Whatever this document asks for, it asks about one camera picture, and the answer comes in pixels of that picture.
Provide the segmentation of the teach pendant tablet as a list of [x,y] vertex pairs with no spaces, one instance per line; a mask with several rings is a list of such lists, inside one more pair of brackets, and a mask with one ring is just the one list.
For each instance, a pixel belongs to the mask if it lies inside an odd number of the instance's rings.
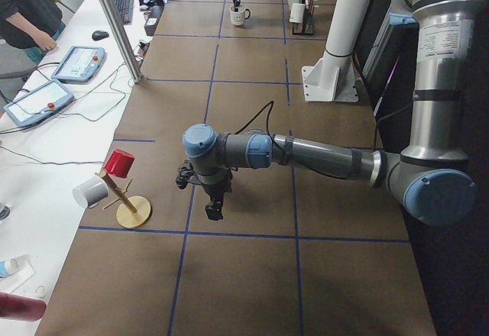
[[58,80],[51,80],[3,107],[18,127],[38,124],[67,107],[73,93]]
[[105,60],[102,47],[72,46],[60,61],[52,78],[62,83],[87,83]]

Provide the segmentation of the white smiley face mug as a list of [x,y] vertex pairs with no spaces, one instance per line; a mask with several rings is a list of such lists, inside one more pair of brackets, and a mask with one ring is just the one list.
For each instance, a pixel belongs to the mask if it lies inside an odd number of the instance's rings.
[[243,27],[251,17],[251,10],[243,5],[229,7],[230,22],[234,27]]

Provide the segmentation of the far teach pendant tablet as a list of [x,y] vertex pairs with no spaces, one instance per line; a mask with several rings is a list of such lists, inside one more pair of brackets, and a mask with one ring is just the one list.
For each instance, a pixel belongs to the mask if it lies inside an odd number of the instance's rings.
[[62,83],[87,83],[105,60],[102,47],[72,46],[60,61],[52,78]]

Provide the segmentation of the white cup on tree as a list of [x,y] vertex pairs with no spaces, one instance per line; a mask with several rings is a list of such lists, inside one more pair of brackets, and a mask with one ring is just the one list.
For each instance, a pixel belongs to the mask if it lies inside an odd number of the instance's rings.
[[108,197],[108,186],[101,177],[93,176],[73,189],[73,197],[82,208],[92,208]]

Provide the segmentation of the white blue tube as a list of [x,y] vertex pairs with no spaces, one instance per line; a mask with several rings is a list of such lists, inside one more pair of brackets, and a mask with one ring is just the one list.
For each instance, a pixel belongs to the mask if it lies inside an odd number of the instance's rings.
[[2,279],[10,277],[19,271],[19,264],[15,258],[2,260],[0,262],[0,277]]

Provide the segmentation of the white HOME mug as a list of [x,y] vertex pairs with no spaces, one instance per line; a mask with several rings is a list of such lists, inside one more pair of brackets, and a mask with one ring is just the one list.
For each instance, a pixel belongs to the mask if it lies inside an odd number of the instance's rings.
[[302,24],[306,11],[306,5],[300,2],[293,3],[290,8],[289,22],[293,24]]

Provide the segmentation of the white pole mount base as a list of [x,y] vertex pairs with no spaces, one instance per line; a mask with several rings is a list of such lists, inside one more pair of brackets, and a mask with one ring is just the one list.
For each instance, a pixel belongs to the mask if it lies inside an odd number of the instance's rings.
[[337,0],[324,54],[315,65],[302,67],[307,102],[359,100],[351,62],[369,4],[370,0]]

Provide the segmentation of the white side table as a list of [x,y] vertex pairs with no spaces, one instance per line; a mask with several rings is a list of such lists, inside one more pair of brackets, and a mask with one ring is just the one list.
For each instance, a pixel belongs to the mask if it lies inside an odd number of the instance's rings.
[[48,301],[83,216],[73,188],[97,173],[108,153],[134,85],[115,38],[98,42],[105,60],[85,84],[72,84],[74,101],[26,130],[1,119],[1,257],[27,260],[32,277],[20,296]]

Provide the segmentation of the person in dark shirt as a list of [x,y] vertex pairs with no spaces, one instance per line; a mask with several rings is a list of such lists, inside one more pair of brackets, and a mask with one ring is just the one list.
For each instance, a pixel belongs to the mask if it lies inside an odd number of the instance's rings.
[[65,28],[54,0],[1,0],[1,37],[39,64]]

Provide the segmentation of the dark red bottle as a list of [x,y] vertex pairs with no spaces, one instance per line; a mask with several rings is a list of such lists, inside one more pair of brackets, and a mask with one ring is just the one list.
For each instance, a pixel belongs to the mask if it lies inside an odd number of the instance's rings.
[[1,293],[1,317],[18,321],[37,321],[45,313],[47,304],[14,294]]

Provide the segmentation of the black keyboard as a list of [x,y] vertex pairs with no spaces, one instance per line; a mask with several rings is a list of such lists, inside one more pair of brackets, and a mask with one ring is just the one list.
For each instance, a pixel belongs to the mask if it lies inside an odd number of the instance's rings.
[[122,24],[130,24],[133,19],[134,0],[113,0]]

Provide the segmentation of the black computer mouse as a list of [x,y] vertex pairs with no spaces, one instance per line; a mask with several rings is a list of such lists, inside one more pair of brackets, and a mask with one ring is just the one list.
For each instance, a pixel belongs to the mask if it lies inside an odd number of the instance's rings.
[[92,33],[92,39],[94,41],[100,41],[106,39],[107,37],[109,37],[109,33],[107,31],[94,31]]

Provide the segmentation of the near teach pendant tablet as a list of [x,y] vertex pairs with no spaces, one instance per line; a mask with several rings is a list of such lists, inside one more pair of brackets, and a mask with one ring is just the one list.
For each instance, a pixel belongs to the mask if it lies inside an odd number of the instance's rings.
[[73,93],[58,80],[51,80],[3,107],[18,127],[38,124],[67,107]]

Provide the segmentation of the aluminium frame post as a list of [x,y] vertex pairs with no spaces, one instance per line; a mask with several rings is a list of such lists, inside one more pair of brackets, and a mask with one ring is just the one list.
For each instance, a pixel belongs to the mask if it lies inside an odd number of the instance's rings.
[[99,2],[106,16],[109,27],[112,30],[112,35],[116,44],[118,45],[118,49],[131,74],[131,78],[133,79],[134,84],[138,84],[141,81],[143,74],[133,53],[128,36],[115,7],[115,3],[113,0],[99,0]]

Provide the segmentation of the wooden mug tree stand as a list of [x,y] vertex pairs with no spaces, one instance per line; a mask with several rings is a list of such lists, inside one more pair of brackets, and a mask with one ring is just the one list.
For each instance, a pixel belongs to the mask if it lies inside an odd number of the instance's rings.
[[117,208],[116,219],[123,228],[137,228],[149,219],[152,207],[148,199],[140,195],[135,195],[129,198],[126,196],[129,186],[133,181],[132,178],[128,180],[125,188],[121,189],[106,171],[102,170],[99,173],[96,173],[96,175],[102,179],[104,184],[106,184],[110,191],[116,196],[116,199],[102,208],[106,210],[119,202],[120,205]]

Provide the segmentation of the red cup on tree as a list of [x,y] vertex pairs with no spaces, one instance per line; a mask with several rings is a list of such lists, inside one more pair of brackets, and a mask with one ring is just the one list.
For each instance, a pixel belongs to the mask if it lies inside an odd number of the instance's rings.
[[112,151],[109,159],[103,169],[109,175],[126,179],[129,170],[134,162],[134,155],[124,150],[115,149]]

